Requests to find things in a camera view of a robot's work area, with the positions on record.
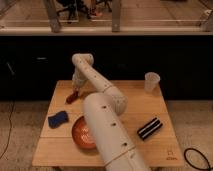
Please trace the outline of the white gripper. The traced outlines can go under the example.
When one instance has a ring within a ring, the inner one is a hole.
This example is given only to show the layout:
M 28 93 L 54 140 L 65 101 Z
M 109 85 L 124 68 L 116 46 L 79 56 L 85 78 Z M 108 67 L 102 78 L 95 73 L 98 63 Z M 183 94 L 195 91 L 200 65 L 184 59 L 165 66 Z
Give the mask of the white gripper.
M 78 70 L 72 76 L 73 93 L 79 95 L 80 88 L 84 86 L 87 78 Z

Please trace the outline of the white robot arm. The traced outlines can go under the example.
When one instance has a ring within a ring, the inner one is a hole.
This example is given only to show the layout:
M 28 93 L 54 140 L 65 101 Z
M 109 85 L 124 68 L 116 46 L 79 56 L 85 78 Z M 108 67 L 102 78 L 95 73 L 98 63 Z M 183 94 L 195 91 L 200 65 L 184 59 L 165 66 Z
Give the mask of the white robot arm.
M 151 171 L 119 119 L 127 107 L 126 97 L 92 67 L 93 62 L 91 54 L 74 54 L 72 81 L 77 90 L 86 81 L 96 88 L 83 100 L 83 114 L 106 170 Z

